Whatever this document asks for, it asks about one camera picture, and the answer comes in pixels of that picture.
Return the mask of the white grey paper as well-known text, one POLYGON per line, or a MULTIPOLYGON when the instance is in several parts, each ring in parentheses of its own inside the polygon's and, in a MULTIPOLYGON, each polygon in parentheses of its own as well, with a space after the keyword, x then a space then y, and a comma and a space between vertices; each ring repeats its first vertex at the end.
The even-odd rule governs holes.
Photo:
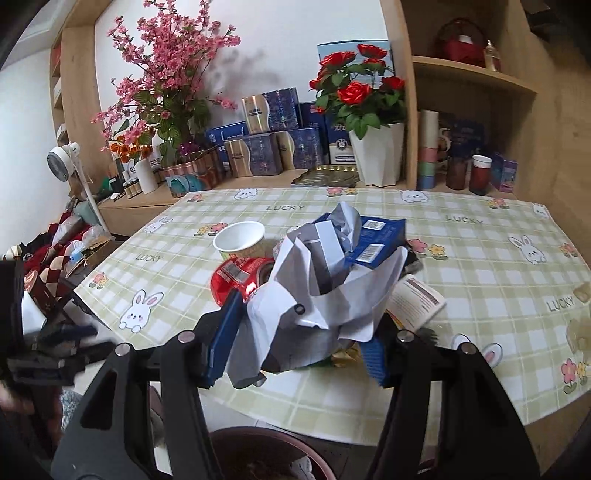
POLYGON ((226 373, 242 389, 327 359, 349 342, 373 337, 403 273, 399 247, 376 269, 346 266, 322 251, 320 228, 305 223, 280 242, 269 281, 246 302, 245 323, 232 345, 226 373))

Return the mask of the brown plastic trash bin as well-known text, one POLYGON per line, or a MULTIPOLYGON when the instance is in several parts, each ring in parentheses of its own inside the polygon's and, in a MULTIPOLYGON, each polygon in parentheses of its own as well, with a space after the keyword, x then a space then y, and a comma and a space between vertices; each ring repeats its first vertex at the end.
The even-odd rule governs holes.
POLYGON ((260 427, 211 433, 224 479, 335 479, 321 454, 293 435, 260 427))

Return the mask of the red crushed can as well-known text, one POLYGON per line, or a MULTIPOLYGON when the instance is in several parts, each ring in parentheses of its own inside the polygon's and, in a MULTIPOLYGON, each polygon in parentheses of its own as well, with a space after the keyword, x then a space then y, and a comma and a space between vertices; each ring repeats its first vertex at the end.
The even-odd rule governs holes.
POLYGON ((211 277, 211 294, 218 306, 222 306, 232 290, 249 301, 254 291, 269 281, 274 261, 270 258, 229 258, 211 277))

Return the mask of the white snack pouch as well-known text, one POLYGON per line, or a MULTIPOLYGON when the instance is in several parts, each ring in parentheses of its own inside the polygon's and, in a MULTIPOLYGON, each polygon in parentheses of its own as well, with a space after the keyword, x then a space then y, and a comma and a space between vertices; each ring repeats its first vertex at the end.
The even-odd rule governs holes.
POLYGON ((447 300, 415 275, 396 283, 386 304, 386 313, 399 329, 413 332, 427 325, 446 306, 447 300))

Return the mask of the white paper cup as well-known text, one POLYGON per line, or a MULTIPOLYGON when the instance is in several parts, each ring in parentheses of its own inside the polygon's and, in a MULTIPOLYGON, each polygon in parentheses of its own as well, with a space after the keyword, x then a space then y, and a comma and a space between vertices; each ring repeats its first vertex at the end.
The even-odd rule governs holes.
POLYGON ((266 256, 266 228, 257 221, 242 221, 224 227, 213 239, 221 258, 259 258, 266 256))

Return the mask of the blue cardboard box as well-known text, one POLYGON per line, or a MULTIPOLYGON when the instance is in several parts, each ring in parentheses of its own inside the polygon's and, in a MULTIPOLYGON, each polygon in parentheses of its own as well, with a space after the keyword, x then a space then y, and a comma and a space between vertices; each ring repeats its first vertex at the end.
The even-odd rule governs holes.
POLYGON ((312 222, 320 228, 322 251, 346 266, 376 269, 406 243, 406 220, 360 215, 342 204, 312 222))

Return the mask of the green plaid bunny tablecloth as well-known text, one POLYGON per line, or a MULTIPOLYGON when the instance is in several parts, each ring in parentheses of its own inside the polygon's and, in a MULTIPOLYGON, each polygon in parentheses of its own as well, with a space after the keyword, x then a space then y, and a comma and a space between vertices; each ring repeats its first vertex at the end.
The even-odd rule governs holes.
POLYGON ((266 226, 271 241, 339 202, 365 216, 402 219, 420 279, 446 301, 432 320, 442 346, 463 334, 530 424, 590 390, 590 270, 545 207, 523 201, 410 190, 212 190, 155 215, 77 287, 77 296, 136 348, 167 341, 215 309, 209 289, 222 227, 266 226), (134 297, 160 294, 145 326, 119 328, 134 297))

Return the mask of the dark blue gift box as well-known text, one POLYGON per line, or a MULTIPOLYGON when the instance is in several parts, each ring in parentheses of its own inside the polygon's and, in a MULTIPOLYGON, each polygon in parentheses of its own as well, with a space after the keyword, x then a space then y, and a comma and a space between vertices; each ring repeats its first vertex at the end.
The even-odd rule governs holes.
POLYGON ((250 135, 301 128, 301 108, 295 87, 244 97, 242 110, 250 135))
POLYGON ((276 176, 283 172, 279 144, 273 133, 235 137, 224 142, 235 177, 276 176))
POLYGON ((308 170, 325 160, 318 128, 301 128, 274 133, 284 170, 308 170))

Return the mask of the white vase orange flowers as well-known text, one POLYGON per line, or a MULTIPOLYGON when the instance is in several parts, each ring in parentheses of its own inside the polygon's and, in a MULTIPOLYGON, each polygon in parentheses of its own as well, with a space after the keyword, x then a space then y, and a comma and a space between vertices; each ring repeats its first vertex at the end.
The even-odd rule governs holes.
POLYGON ((139 140, 125 143, 120 136, 109 142, 108 152, 115 160, 123 188, 130 196, 149 194, 157 189, 158 181, 152 168, 154 149, 150 139, 147 144, 139 140))

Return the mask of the white desk fan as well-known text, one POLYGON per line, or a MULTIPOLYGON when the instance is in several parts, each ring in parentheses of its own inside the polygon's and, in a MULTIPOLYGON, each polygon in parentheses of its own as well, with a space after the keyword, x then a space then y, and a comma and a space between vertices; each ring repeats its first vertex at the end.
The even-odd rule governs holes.
POLYGON ((79 181, 86 194, 87 201, 96 215, 101 227, 106 235, 111 238, 112 234, 103 219, 94 196, 90 190, 88 179, 85 175, 82 162, 80 160, 80 145, 77 142, 71 142, 63 146, 56 146, 47 154, 47 165, 56 179, 60 182, 67 182, 74 173, 77 174, 79 181))

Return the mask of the red cup white lid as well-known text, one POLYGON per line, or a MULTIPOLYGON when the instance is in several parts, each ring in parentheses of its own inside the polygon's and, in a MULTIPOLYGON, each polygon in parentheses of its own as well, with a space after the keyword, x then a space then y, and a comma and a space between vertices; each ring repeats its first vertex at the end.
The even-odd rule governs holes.
POLYGON ((484 155, 472 157, 469 190, 475 195, 485 195, 488 191, 492 159, 484 155))

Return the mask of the stacked pastel cups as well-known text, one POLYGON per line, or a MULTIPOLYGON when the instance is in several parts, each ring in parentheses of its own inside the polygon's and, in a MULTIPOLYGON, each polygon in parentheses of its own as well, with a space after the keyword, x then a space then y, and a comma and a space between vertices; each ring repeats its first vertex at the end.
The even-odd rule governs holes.
POLYGON ((418 181, 420 190, 432 189, 436 184, 437 154, 439 142, 439 113, 420 111, 418 181))

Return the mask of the pink blossom flower arrangement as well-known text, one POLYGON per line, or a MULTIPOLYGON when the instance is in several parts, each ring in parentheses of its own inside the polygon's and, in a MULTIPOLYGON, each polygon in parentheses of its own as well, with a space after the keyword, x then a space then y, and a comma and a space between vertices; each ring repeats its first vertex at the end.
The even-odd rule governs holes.
POLYGON ((235 109, 221 92, 208 93, 205 73, 218 53, 240 43, 235 26, 211 19, 211 3, 197 16, 180 13, 174 1, 144 1, 149 16, 131 31, 122 16, 107 31, 122 60, 135 74, 112 79, 116 102, 95 114, 101 150, 122 162, 154 151, 163 162, 185 163, 204 150, 211 107, 235 109))

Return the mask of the red rose white pot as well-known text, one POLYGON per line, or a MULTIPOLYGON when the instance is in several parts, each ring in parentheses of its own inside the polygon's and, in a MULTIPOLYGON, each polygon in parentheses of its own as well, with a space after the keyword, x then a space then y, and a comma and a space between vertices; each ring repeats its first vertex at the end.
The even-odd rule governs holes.
POLYGON ((406 81, 394 72, 391 50, 376 42, 322 56, 308 81, 315 106, 349 135, 363 184, 396 185, 406 135, 406 81))

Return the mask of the red teapot on shelf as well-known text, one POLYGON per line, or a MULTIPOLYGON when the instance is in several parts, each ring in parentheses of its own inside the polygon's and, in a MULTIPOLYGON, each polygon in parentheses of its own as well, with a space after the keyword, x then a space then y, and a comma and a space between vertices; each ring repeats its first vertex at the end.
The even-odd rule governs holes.
POLYGON ((473 66, 485 66, 484 30, 468 18, 455 18, 438 31, 434 48, 439 57, 473 66))

